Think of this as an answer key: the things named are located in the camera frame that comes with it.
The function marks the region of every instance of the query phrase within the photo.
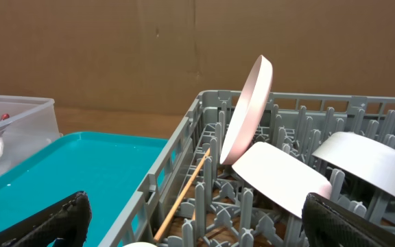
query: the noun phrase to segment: brown cardboard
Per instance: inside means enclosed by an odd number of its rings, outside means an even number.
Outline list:
[[[260,54],[274,92],[395,96],[395,1],[0,1],[0,93],[59,106],[182,114]]]

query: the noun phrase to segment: turquoise plastic tray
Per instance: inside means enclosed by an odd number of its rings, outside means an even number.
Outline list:
[[[96,132],[58,139],[0,177],[0,231],[86,191],[93,218],[85,246],[97,246],[166,143]]]

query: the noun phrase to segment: dish rack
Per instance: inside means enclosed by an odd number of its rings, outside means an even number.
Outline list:
[[[218,163],[239,96],[240,91],[204,91],[196,97],[100,246],[153,243],[176,196],[209,148],[212,156],[204,161],[175,214],[179,218],[171,227],[175,235],[167,232],[158,246],[309,245],[300,219],[255,191],[231,166]],[[332,165],[325,167],[312,156],[339,131],[395,148],[395,97],[270,93],[252,143],[271,143],[316,169],[333,186],[331,201],[395,234],[395,199],[375,193],[368,183]],[[164,179],[158,186],[160,176]],[[288,184],[282,186],[293,184],[288,177]],[[231,236],[228,241],[217,237],[221,228]]]

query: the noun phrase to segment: red object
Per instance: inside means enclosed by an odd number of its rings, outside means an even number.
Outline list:
[[[2,116],[1,116],[1,121],[3,121],[3,120],[6,120],[7,118],[9,118],[10,116],[9,116],[9,114],[3,114]]]

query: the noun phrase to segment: wooden skewer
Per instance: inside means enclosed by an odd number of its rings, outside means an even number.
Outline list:
[[[167,214],[164,222],[161,224],[161,227],[156,232],[156,235],[154,237],[155,242],[159,242],[160,238],[164,235],[164,232],[167,229],[167,227],[169,226],[171,219],[173,219],[173,216],[174,216],[176,210],[178,209],[178,207],[180,206],[182,199],[184,199],[185,194],[189,190],[190,186],[193,184],[193,181],[195,180],[196,176],[199,174],[199,171],[201,170],[202,166],[205,163],[205,159],[208,156],[210,156],[210,149],[208,149],[206,151],[204,157],[202,157],[201,161],[199,162],[199,165],[197,165],[197,167],[196,167],[195,171],[193,172],[193,174],[191,175],[189,181],[186,183],[186,185],[184,186],[184,189],[181,191],[181,194],[179,194],[178,198],[176,198],[176,201],[173,204],[172,208],[170,209],[169,214]]]

